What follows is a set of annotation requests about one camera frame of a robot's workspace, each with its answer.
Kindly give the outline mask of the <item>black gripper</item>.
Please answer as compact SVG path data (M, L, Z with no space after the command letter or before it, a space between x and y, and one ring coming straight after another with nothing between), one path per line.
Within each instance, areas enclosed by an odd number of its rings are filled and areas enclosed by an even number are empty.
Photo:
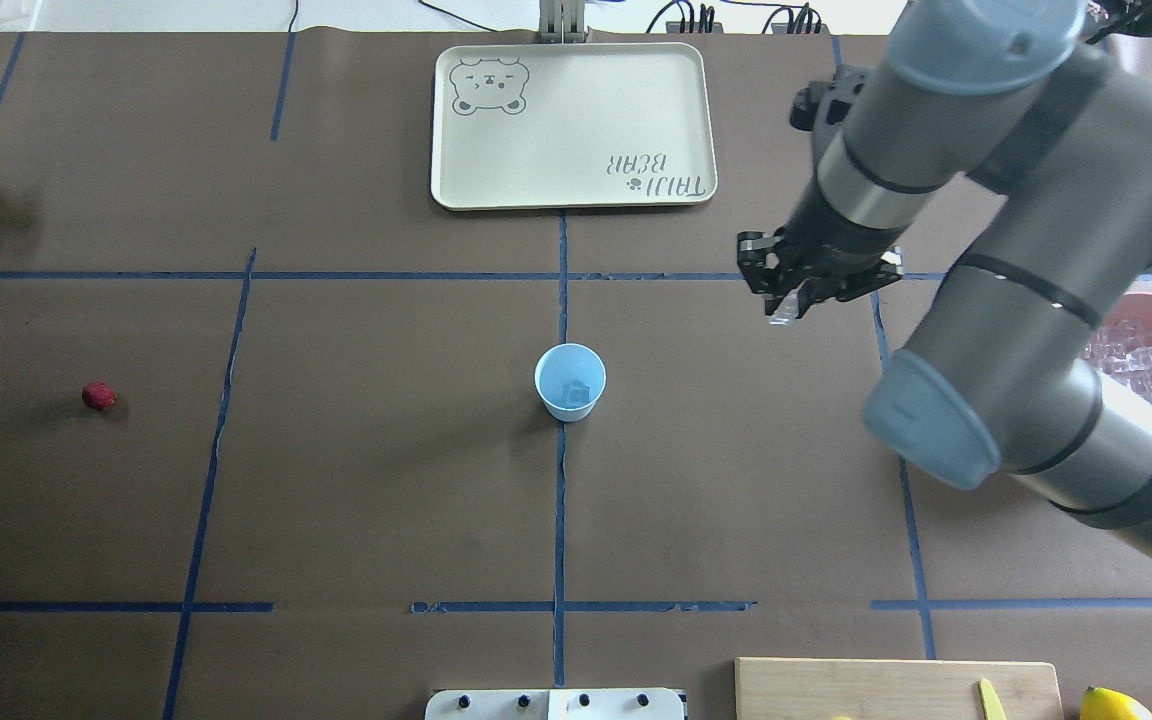
M795 291L795 319L801 319L819 302L861 300L905 276L899 247L856 255L827 243L794 240L785 228L772 234L738 232L736 263L749 290L764 301L770 319L790 291Z

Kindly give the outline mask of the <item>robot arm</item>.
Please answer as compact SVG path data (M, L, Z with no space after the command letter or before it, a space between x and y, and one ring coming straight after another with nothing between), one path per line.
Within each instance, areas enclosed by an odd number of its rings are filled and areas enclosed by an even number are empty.
M870 393L869 432L947 486L1007 473L1152 558L1152 402L1083 348L1152 275L1152 85L1079 40L1082 1L915 1L776 232L736 259L782 323L897 281L965 176L1005 205Z

